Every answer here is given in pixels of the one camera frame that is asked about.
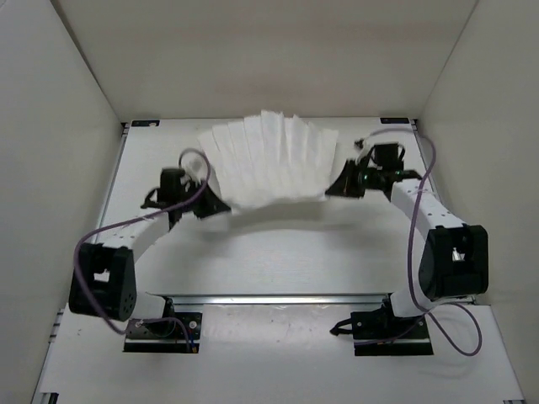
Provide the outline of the white pleated skirt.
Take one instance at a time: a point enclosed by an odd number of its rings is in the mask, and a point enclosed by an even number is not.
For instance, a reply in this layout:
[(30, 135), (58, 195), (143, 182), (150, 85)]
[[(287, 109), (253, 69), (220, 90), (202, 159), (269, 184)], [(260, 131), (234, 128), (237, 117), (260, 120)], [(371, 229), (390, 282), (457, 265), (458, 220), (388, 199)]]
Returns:
[(319, 201), (331, 184), (339, 133), (263, 110), (214, 125), (198, 142), (221, 200), (236, 210)]

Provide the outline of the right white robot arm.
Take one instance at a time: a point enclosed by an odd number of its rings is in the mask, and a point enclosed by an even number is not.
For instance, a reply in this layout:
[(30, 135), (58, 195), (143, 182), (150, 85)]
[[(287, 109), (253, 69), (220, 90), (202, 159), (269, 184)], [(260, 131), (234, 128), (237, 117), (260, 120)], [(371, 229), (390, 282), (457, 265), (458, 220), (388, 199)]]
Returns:
[(355, 143), (360, 155), (346, 161), (327, 189), (332, 197), (360, 199), (380, 191), (410, 221), (405, 289), (389, 296), (378, 329), (396, 337), (408, 318), (448, 301), (480, 295), (488, 288), (488, 233), (453, 215), (428, 189), (426, 174), (404, 166), (405, 149), (394, 143)]

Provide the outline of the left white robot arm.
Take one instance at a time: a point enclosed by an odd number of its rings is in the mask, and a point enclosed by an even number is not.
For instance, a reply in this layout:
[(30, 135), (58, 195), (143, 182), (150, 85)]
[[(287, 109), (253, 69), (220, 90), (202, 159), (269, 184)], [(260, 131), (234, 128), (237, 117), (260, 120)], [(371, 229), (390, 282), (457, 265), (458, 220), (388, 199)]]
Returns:
[(140, 215), (106, 226), (113, 235), (103, 242), (82, 240), (76, 246), (70, 311), (127, 321), (141, 307), (135, 266), (146, 250), (185, 214), (205, 219), (230, 211), (206, 181), (194, 179), (183, 168), (164, 168), (160, 184), (142, 202)]

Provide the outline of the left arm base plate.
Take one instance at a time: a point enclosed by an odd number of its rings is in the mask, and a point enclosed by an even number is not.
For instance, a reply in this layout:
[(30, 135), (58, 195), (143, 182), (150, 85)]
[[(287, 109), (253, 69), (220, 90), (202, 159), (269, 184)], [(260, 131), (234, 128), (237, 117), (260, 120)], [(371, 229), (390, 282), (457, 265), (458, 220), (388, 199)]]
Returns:
[(131, 354), (198, 354), (203, 325), (199, 306), (176, 305), (167, 298), (161, 322), (129, 320), (123, 352)]

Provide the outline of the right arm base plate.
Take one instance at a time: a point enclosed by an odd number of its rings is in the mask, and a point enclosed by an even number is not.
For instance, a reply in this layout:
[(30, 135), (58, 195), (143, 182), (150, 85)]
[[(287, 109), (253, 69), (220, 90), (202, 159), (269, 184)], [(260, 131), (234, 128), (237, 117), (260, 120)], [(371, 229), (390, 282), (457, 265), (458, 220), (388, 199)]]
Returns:
[(424, 316), (397, 317), (389, 298), (373, 311), (352, 311), (330, 330), (353, 338), (356, 357), (419, 357), (434, 354)]

